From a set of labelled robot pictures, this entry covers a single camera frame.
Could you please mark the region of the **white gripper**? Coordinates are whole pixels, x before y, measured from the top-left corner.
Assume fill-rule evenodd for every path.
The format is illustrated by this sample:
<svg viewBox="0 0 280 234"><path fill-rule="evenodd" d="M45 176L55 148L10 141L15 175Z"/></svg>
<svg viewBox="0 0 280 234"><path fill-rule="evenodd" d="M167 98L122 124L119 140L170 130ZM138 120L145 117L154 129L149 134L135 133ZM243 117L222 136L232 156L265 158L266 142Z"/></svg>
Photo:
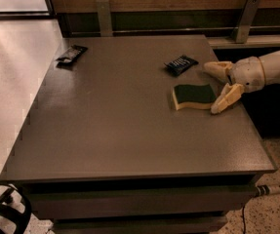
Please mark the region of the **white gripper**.
<svg viewBox="0 0 280 234"><path fill-rule="evenodd" d="M230 80L234 85L226 84L211 106L212 114L220 114L237 102L245 93L261 90L265 86L264 71L256 57L244 58L236 63L231 61L210 61L203 65L203 71L223 83Z"/></svg>

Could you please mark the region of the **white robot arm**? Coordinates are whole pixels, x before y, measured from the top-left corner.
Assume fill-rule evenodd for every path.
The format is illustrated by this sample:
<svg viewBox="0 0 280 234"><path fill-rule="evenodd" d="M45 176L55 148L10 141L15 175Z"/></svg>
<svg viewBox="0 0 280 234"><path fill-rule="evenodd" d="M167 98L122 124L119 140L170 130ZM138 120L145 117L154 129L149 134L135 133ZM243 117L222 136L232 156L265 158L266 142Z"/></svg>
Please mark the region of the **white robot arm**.
<svg viewBox="0 0 280 234"><path fill-rule="evenodd" d="M231 61L210 61L203 71L224 83L211 106L212 114L222 113L237 102L244 93L262 90L267 85L280 84L280 51L260 57Z"/></svg>

